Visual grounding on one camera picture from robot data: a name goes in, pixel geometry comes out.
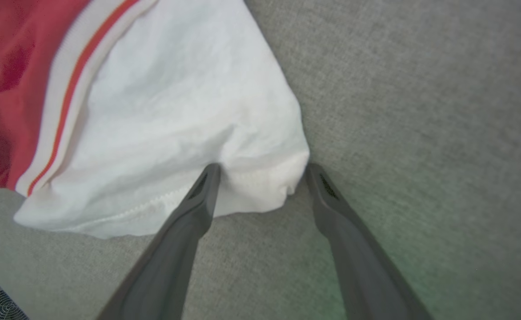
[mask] red and white garment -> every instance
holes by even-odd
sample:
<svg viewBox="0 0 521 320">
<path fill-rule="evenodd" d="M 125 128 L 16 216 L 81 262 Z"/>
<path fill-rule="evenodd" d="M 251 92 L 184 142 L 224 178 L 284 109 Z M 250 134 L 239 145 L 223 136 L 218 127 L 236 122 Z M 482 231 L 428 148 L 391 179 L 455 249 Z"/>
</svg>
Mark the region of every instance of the red and white garment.
<svg viewBox="0 0 521 320">
<path fill-rule="evenodd" d="M 308 157 L 242 0 L 0 0 L 0 187 L 27 197 L 17 223 L 155 233 L 211 162 L 216 216 L 269 211 Z"/>
</svg>

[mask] white cloth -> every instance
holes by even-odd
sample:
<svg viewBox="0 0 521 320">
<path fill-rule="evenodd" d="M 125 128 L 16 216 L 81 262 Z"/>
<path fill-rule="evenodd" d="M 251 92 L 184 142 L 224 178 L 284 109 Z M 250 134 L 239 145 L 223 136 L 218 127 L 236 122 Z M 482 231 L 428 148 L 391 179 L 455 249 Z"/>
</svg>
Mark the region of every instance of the white cloth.
<svg viewBox="0 0 521 320">
<path fill-rule="evenodd" d="M 241 0 L 160 0 L 112 48 L 55 176 L 17 223 L 156 233 L 209 163 L 215 216 L 280 207 L 309 157 L 301 112 Z"/>
</svg>

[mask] gray surface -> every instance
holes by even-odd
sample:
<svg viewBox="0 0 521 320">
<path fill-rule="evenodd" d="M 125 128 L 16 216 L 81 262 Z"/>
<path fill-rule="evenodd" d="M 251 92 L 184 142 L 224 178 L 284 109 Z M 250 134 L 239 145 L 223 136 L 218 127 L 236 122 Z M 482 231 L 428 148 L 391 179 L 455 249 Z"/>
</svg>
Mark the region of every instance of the gray surface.
<svg viewBox="0 0 521 320">
<path fill-rule="evenodd" d="M 248 1 L 313 159 L 437 319 L 521 319 L 521 0 Z M 92 318 L 148 237 L 19 227 L 0 191 L 0 284 L 34 320 Z M 304 185 L 214 221 L 185 318 L 342 319 Z"/>
</svg>

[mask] fan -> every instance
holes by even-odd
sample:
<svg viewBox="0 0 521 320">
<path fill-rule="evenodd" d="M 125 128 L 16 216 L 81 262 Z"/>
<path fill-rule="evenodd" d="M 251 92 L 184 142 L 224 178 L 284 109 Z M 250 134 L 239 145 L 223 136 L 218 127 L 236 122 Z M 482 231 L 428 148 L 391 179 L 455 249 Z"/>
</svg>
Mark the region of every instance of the fan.
<svg viewBox="0 0 521 320">
<path fill-rule="evenodd" d="M 0 291 L 0 320 L 29 320 L 24 312 L 3 291 Z"/>
</svg>

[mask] white stripe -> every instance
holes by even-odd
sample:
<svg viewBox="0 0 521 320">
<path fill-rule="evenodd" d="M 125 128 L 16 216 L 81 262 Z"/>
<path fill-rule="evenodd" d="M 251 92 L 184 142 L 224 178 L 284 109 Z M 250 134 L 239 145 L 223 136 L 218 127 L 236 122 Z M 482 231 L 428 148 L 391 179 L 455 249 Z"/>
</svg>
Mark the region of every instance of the white stripe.
<svg viewBox="0 0 521 320">
<path fill-rule="evenodd" d="M 31 165 L 19 177 L 15 186 L 15 190 L 19 194 L 27 196 L 29 185 L 39 175 L 39 173 L 43 171 L 49 162 L 49 158 L 53 152 L 53 145 L 55 144 L 55 135 L 57 127 L 59 126 L 59 119 L 63 108 L 63 99 L 78 58 L 92 36 L 100 26 L 102 26 L 110 14 L 112 14 L 112 12 L 122 4 L 122 2 L 122 0 L 92 0 L 83 9 L 81 14 L 77 17 L 77 20 L 73 22 L 69 31 L 65 35 L 65 38 L 51 63 L 35 155 L 33 156 Z M 156 0 L 139 0 L 136 4 L 131 6 L 114 23 L 86 62 L 69 105 L 69 113 L 63 129 L 63 135 L 61 136 L 55 162 L 53 162 L 53 165 L 45 173 L 43 178 L 35 184 L 35 187 L 33 188 L 34 191 L 41 188 L 41 186 L 43 186 L 43 184 L 45 184 L 51 176 L 57 172 L 61 162 L 63 162 L 79 111 L 82 108 L 84 98 L 88 93 L 88 88 L 90 87 L 98 68 L 106 58 L 106 55 L 132 22 L 134 22 L 140 14 L 148 10 L 155 2 Z"/>
</svg>

